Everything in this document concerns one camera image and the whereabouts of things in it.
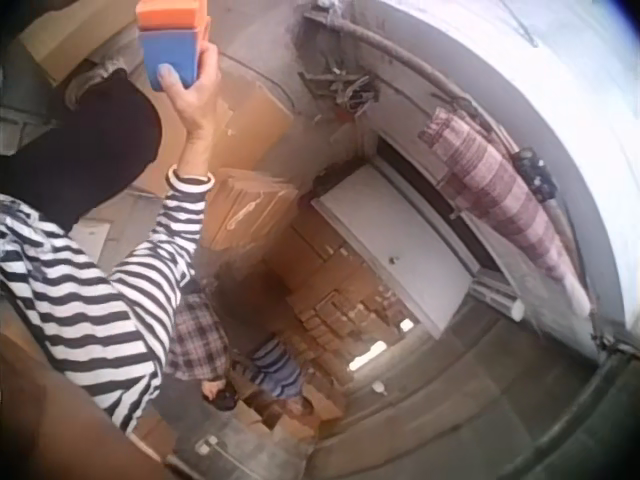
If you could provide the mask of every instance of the hand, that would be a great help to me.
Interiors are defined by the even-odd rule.
[[[218,380],[217,382],[209,382],[205,380],[202,382],[202,393],[210,402],[212,402],[213,399],[216,398],[218,392],[224,388],[226,383],[226,380]]]
[[[187,129],[188,140],[212,140],[220,87],[218,48],[205,43],[200,53],[198,80],[185,89],[171,65],[158,67],[158,80]]]

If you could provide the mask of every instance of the wire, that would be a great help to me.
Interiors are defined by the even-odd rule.
[[[265,79],[267,82],[271,83],[274,87],[276,87],[278,90],[280,90],[280,92],[286,97],[287,101],[291,104],[291,109],[293,110],[293,113],[298,114],[298,108],[296,107],[296,102],[293,100],[293,97],[291,96],[291,94],[289,92],[287,92],[287,90],[280,84],[278,83],[276,80],[274,80],[273,78],[265,75],[264,73],[262,73],[260,70],[252,67],[251,65],[243,62],[242,60],[229,55],[226,52],[220,52],[220,55],[228,58],[229,60],[231,60],[234,63],[237,63],[238,65],[240,65],[241,67],[246,68],[247,70],[252,71],[253,73],[255,73],[256,75],[258,75],[259,77]]]

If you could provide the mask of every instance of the striped shirt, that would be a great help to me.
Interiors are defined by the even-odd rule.
[[[149,238],[111,275],[40,213],[0,195],[0,287],[51,365],[125,432],[162,381],[213,178],[180,178]]]

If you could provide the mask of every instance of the light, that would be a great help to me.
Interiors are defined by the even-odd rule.
[[[386,349],[387,349],[386,343],[384,342],[374,343],[367,353],[353,359],[353,361],[349,364],[349,370],[351,370],[352,372],[355,372],[362,365],[364,365],[367,362],[370,362],[371,360],[376,358],[378,355],[380,355],[382,352],[384,352]]]
[[[415,326],[416,326],[415,323],[413,323],[408,318],[405,318],[402,322],[400,322],[400,328],[405,333],[408,332],[409,330],[411,330]]]

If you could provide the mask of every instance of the cabinet door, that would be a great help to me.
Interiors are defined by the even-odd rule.
[[[439,337],[467,293],[471,275],[438,233],[369,166],[321,197],[317,206]]]

